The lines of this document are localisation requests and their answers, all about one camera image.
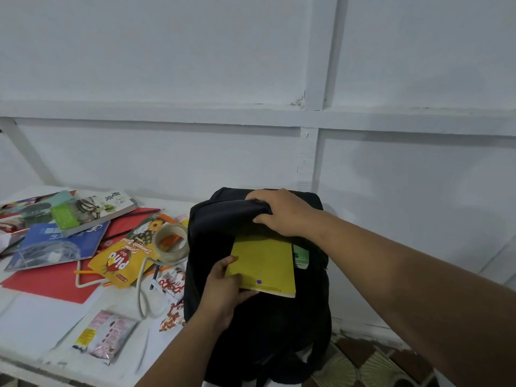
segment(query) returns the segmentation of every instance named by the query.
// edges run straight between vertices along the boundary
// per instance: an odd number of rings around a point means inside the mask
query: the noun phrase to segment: hand
[[[265,224],[283,236],[306,237],[306,230],[318,212],[287,189],[255,190],[247,195],[246,200],[267,202],[273,214],[260,214],[253,221]]]
[[[215,322],[215,330],[218,333],[229,327],[235,307],[258,293],[257,291],[240,291],[238,286],[242,283],[241,274],[224,276],[226,267],[236,260],[235,256],[230,255],[213,265],[206,279],[201,303],[197,310],[197,313],[203,315],[203,318]]]

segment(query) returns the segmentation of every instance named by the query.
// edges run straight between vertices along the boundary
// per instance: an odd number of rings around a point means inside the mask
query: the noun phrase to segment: tape roll
[[[174,251],[163,251],[159,248],[159,243],[166,237],[179,235],[184,239],[184,246]],[[177,265],[188,258],[190,247],[188,246],[188,230],[183,224],[167,224],[156,231],[152,237],[152,247],[161,262]]]

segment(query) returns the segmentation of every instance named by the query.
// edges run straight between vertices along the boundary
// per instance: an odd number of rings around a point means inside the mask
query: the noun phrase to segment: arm
[[[235,257],[230,255],[213,266],[197,312],[136,387],[201,386],[215,343],[229,327],[235,307],[257,293],[239,292],[240,274],[224,277],[226,266],[234,261]]]
[[[509,385],[516,292],[311,208],[285,189],[256,190],[263,223],[323,249],[372,308],[457,386]]]

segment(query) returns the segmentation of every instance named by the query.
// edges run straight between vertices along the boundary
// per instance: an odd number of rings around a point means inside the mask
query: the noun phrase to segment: blue book
[[[94,256],[109,221],[63,238],[57,224],[34,224],[4,271],[33,269]]]

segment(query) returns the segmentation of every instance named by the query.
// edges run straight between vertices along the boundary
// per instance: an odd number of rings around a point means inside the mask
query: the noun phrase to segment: forearm
[[[212,318],[195,313],[136,387],[200,387],[219,335]]]
[[[504,377],[500,371],[508,371],[513,359],[509,343],[516,342],[515,292],[326,212],[312,220],[316,229],[305,237],[457,386]]]

